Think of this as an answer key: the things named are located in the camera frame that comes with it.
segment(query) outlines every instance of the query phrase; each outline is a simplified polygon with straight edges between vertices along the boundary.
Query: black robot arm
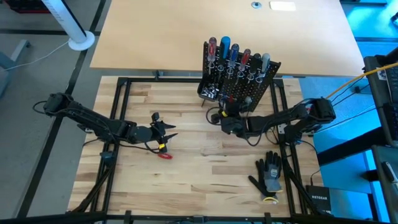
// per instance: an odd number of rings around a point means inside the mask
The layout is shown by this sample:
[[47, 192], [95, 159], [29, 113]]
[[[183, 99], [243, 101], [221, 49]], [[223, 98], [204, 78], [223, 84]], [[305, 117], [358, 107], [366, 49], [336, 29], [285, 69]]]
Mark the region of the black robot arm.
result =
[[[317, 130], [321, 124], [332, 122], [336, 118], [335, 111], [330, 100], [324, 98], [309, 99], [294, 107], [269, 116], [241, 117], [243, 111], [239, 108], [244, 106], [233, 106], [236, 102], [225, 102], [227, 105], [220, 108], [217, 114], [211, 116], [213, 124], [220, 122], [221, 130], [227, 134], [235, 134], [239, 138], [248, 139], [259, 136], [269, 128], [286, 124], [284, 127], [286, 143], [295, 143], [300, 140], [302, 133]], [[298, 120], [295, 124], [287, 124], [289, 121]]]
[[175, 126], [159, 121], [158, 113], [152, 115], [150, 128], [137, 126], [137, 123], [132, 121], [109, 119], [100, 115], [74, 101], [72, 96], [63, 93], [51, 94], [43, 109], [48, 116], [66, 116], [76, 121], [79, 128], [84, 131], [92, 130], [98, 139], [105, 142], [126, 141], [138, 144], [157, 141], [161, 153], [167, 152], [165, 144], [177, 134], [165, 136], [165, 130]]

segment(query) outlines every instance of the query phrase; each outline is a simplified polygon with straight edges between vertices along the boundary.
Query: floor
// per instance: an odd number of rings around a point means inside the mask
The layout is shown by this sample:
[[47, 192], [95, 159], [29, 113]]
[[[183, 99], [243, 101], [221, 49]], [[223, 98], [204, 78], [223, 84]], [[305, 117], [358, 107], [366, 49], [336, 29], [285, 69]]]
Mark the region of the floor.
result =
[[[65, 1], [83, 28], [89, 29], [100, 0]], [[103, 26], [110, 2], [111, 0], [106, 0], [96, 31], [100, 31]], [[386, 8], [344, 5], [343, 8], [354, 36], [398, 38], [398, 29], [388, 23], [390, 15], [398, 11], [398, 1], [391, 0], [389, 2]], [[55, 19], [49, 14], [17, 14], [9, 10], [5, 4], [0, 4], [1, 29], [61, 30]], [[21, 63], [31, 62], [42, 57], [67, 41], [67, 37], [64, 35], [0, 34], [0, 51], [10, 55], [21, 39], [28, 39], [32, 44], [32, 47], [24, 52]], [[388, 53], [397, 46], [397, 43], [359, 42], [358, 45], [362, 55], [367, 56]], [[95, 46], [87, 53], [73, 92], [73, 97], [89, 108], [93, 107], [101, 76], [151, 75], [150, 72], [90, 69], [89, 64], [94, 49]], [[0, 203], [0, 219], [10, 218], [16, 214], [16, 208], [21, 202], [21, 195], [26, 191], [26, 185], [34, 171], [52, 122], [51, 118], [33, 112], [31, 107], [37, 101], [46, 100], [50, 93], [66, 89], [79, 55], [79, 52], [62, 47], [40, 62], [18, 68], [7, 91], [0, 99], [2, 152], [0, 157], [0, 201], [7, 202]], [[301, 80], [301, 85], [304, 97], [315, 97], [325, 96], [345, 81], [342, 78], [305, 78]], [[369, 95], [354, 95], [336, 108], [338, 119], [335, 122], [352, 117], [366, 110], [372, 104], [373, 101]], [[317, 134], [315, 145], [318, 151], [322, 151], [377, 125], [379, 125], [377, 115], [368, 113]], [[65, 212], [84, 138], [84, 133], [76, 127], [74, 122], [67, 119], [63, 121], [31, 206], [30, 216]], [[370, 192], [372, 186], [358, 178], [358, 174], [366, 170], [366, 159], [369, 157], [359, 154], [323, 167], [322, 175], [325, 185], [355, 192]], [[361, 196], [341, 193], [338, 196], [336, 197], [338, 200], [333, 202], [336, 211], [341, 200], [352, 202], [352, 209], [338, 211], [338, 216], [369, 218], [369, 209], [360, 210], [356, 206], [365, 203]]]

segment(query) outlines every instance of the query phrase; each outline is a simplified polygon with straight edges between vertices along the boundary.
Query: work glove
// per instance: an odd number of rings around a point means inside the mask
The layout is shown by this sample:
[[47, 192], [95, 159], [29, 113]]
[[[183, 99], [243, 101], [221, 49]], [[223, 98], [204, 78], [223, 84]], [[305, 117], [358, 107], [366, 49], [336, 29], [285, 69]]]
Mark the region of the work glove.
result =
[[256, 161], [257, 173], [259, 176], [259, 180], [257, 181], [253, 176], [249, 176], [250, 182], [256, 186], [256, 188], [261, 192], [261, 200], [263, 202], [271, 200], [274, 202], [279, 202], [275, 192], [267, 191], [267, 187], [264, 182], [264, 169], [265, 163], [262, 159], [260, 161]]
[[281, 192], [282, 187], [279, 183], [279, 177], [282, 171], [282, 159], [278, 156], [278, 153], [267, 152], [264, 167], [264, 183], [267, 186], [267, 190], [269, 192]]

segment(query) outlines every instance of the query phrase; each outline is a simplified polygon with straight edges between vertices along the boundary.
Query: desk surface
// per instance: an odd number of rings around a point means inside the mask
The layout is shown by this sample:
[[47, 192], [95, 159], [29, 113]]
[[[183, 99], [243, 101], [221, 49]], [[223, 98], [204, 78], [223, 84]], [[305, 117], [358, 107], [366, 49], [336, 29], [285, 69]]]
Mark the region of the desk surface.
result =
[[273, 11], [252, 0], [113, 0], [92, 68], [201, 71], [203, 43], [231, 37], [241, 52], [270, 53], [279, 74], [356, 76], [363, 58], [339, 0], [291, 0]]
[[[94, 110], [105, 116], [111, 111], [117, 79], [101, 79]], [[248, 175], [257, 177], [255, 161], [269, 150], [279, 152], [279, 147], [266, 138], [257, 147], [251, 147], [245, 140], [221, 132], [219, 126], [208, 124], [205, 112], [215, 104], [206, 102], [201, 108], [197, 86], [197, 83], [132, 84], [126, 120], [147, 126], [151, 114], [158, 111], [166, 123], [176, 125], [177, 128], [167, 130], [167, 134], [178, 133], [168, 143], [174, 158], [165, 160], [146, 151], [121, 147], [109, 213], [124, 214], [125, 210], [132, 210], [134, 215], [261, 217], [270, 212], [273, 217], [289, 217], [285, 191], [278, 194], [277, 205], [262, 202], [257, 188], [248, 181]], [[293, 106], [302, 99], [299, 82], [286, 79], [285, 86], [287, 101]], [[271, 94], [267, 90], [253, 114], [271, 113]], [[86, 140], [94, 138], [87, 135]], [[102, 148], [98, 141], [83, 148], [68, 209], [75, 208], [94, 186]], [[319, 169], [317, 156], [306, 144], [297, 146], [297, 153], [303, 183], [309, 184], [310, 175]], [[313, 179], [316, 185], [322, 185], [319, 173]], [[285, 190], [283, 176], [280, 181]], [[294, 185], [293, 193], [299, 212]]]

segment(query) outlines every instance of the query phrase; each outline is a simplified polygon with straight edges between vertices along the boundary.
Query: pegboard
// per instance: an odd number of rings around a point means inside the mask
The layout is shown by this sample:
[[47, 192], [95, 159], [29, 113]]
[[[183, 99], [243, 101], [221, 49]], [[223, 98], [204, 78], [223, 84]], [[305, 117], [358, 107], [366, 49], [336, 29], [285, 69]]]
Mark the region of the pegboard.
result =
[[[243, 77], [237, 79], [238, 77], [237, 74], [239, 72], [238, 67], [240, 65], [240, 61], [243, 56], [243, 53], [240, 52], [238, 53], [233, 73], [229, 76], [229, 78], [226, 72], [227, 71], [226, 64], [229, 62], [227, 57], [226, 63], [224, 65], [224, 70], [221, 72], [220, 76], [221, 78], [218, 79], [220, 75], [220, 72], [217, 70], [217, 67], [219, 65], [218, 59], [220, 57], [220, 47], [217, 46], [216, 48], [216, 60], [214, 62], [215, 66], [211, 69], [210, 72], [211, 74], [209, 74], [209, 68], [208, 68], [209, 61], [207, 60], [207, 54], [208, 54], [208, 43], [205, 42], [203, 44], [203, 75], [202, 75], [202, 81], [200, 82], [198, 87], [199, 97], [210, 101], [220, 101], [223, 98], [229, 98], [230, 96], [232, 96], [234, 100], [238, 102], [243, 102], [247, 96], [250, 96], [252, 99], [252, 103], [249, 106], [250, 112], [253, 112], [256, 109], [256, 106], [260, 102], [263, 94], [266, 92], [269, 84], [272, 82], [272, 79], [275, 77], [281, 65], [280, 62], [277, 63], [271, 61], [266, 71], [266, 75], [262, 79], [262, 82], [260, 84], [256, 81], [256, 78], [258, 77], [258, 74], [261, 71], [260, 68], [257, 69], [254, 79], [249, 81], [248, 75], [249, 75], [250, 64], [252, 60], [257, 60], [251, 55], [248, 60], [248, 63], [246, 64], [246, 69], [243, 71]], [[203, 87], [206, 87], [207, 85], [212, 83], [214, 83], [217, 86], [217, 89], [219, 89], [218, 94], [215, 95], [214, 98], [209, 98], [201, 95], [201, 90], [203, 89]]]

